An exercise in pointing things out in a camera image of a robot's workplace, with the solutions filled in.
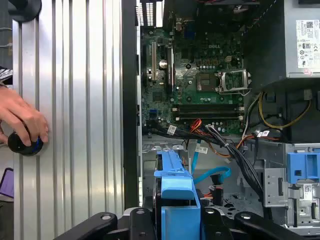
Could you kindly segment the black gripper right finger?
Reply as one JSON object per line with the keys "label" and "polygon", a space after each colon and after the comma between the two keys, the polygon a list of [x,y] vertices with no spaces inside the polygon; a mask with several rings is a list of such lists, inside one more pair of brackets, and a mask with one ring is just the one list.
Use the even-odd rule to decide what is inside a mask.
{"label": "black gripper right finger", "polygon": [[221,213],[212,207],[201,210],[203,240],[299,240],[300,235],[248,211],[238,212],[224,222]]}

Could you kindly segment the person's bare hand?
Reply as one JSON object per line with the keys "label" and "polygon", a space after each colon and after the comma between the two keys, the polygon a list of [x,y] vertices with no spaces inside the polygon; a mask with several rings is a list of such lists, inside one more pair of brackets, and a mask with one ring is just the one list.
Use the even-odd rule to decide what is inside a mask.
{"label": "person's bare hand", "polygon": [[41,139],[49,140],[49,127],[45,117],[29,105],[16,91],[0,87],[0,121],[9,125],[24,145]]}

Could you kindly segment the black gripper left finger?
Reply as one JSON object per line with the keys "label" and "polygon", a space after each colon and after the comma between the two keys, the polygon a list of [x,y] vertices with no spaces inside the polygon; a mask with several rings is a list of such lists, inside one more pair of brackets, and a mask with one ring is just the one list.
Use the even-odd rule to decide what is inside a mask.
{"label": "black gripper left finger", "polygon": [[134,208],[118,218],[114,213],[99,212],[68,231],[57,240],[155,240],[152,214],[147,208]]}

